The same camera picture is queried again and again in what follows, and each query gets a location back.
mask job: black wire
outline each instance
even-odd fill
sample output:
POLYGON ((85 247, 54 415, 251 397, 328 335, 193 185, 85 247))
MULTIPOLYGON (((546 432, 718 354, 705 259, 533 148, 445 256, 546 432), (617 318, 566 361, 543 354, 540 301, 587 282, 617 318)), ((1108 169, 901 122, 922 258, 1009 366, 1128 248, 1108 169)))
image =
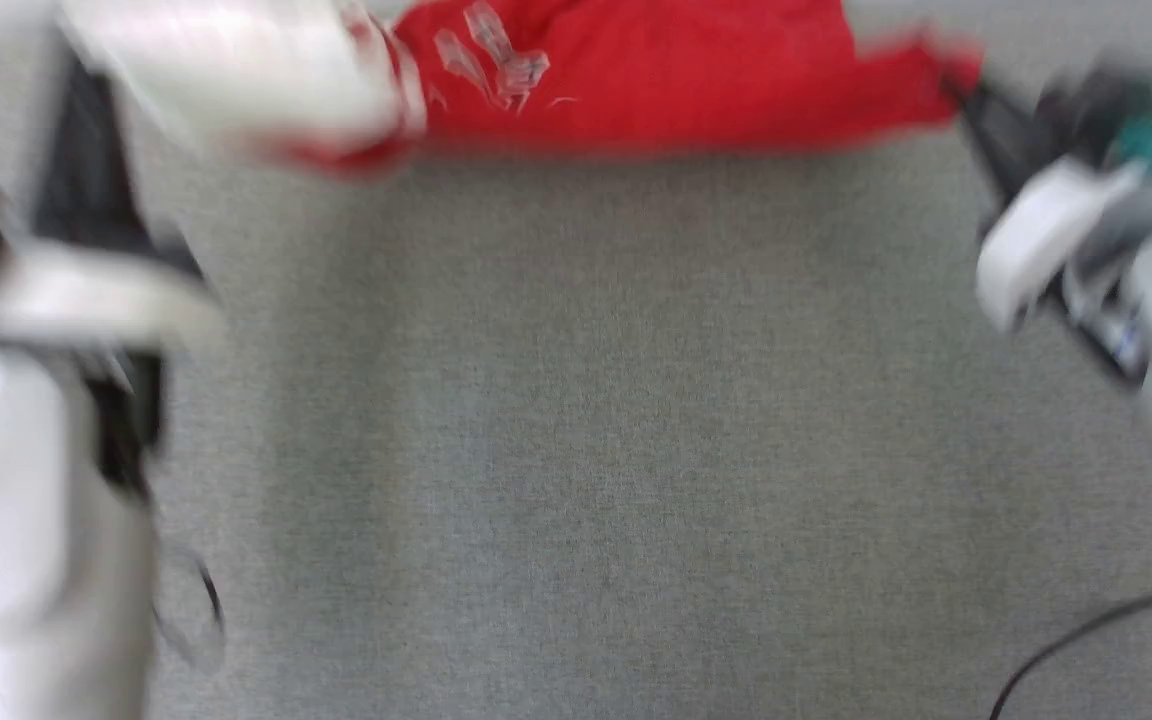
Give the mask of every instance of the black wire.
POLYGON ((1026 675, 1037 669, 1039 665, 1049 660, 1056 652, 1071 646, 1071 644, 1087 637, 1097 630, 1102 630, 1107 626, 1114 626, 1120 623, 1120 621, 1132 617, 1134 615, 1139 615, 1142 612, 1152 611, 1152 594, 1138 597, 1137 600, 1131 600, 1128 602, 1121 602, 1115 607, 1111 607, 1109 611, 1102 612, 1102 614, 1092 617, 1086 623, 1082 626, 1076 626, 1070 632, 1061 635, 1061 637, 1048 644, 1048 646, 1043 647, 1036 652, 1024 665, 1020 666, 1020 669, 1011 674, 1010 679, 1007 679, 1007 684, 1002 687, 1002 692, 998 694, 998 700, 993 702, 993 710, 990 712, 990 720, 1000 720, 1002 717, 1002 708, 1007 705, 1007 700, 1011 697, 1011 691, 1015 691, 1016 685, 1020 684, 1021 680, 1024 680, 1026 675))
MULTIPOLYGON (((202 561, 196 552, 182 546, 182 544, 165 543, 162 545, 164 559, 173 558, 173 553, 176 560, 183 561, 184 564, 189 566, 189 569, 197 574, 197 579, 200 579, 202 586, 207 592, 207 602, 211 602, 211 626, 215 632, 215 650, 223 651, 225 611, 220 605, 220 593, 217 591, 217 584, 211 579, 211 570, 207 569, 206 562, 202 561)), ((184 660, 189 666, 200 666, 200 652, 197 651, 194 644, 189 643, 185 635, 176 626, 168 623, 162 617, 157 605, 154 606, 154 623, 157 629, 159 629, 162 641, 180 655, 180 659, 184 660)))

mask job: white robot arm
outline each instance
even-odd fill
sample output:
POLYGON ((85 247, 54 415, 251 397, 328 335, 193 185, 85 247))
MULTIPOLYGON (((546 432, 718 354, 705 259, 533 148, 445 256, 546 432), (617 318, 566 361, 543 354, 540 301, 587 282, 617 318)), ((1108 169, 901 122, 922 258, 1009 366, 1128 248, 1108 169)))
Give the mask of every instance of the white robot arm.
POLYGON ((165 355, 221 328, 141 221, 109 88, 68 65, 32 227, 0 223, 0 720, 142 717, 165 355))
POLYGON ((1055 310, 1152 438, 1152 79, 1104 65, 1033 114, 986 85, 964 118, 1005 200, 980 247, 983 310, 1002 332, 1055 310))

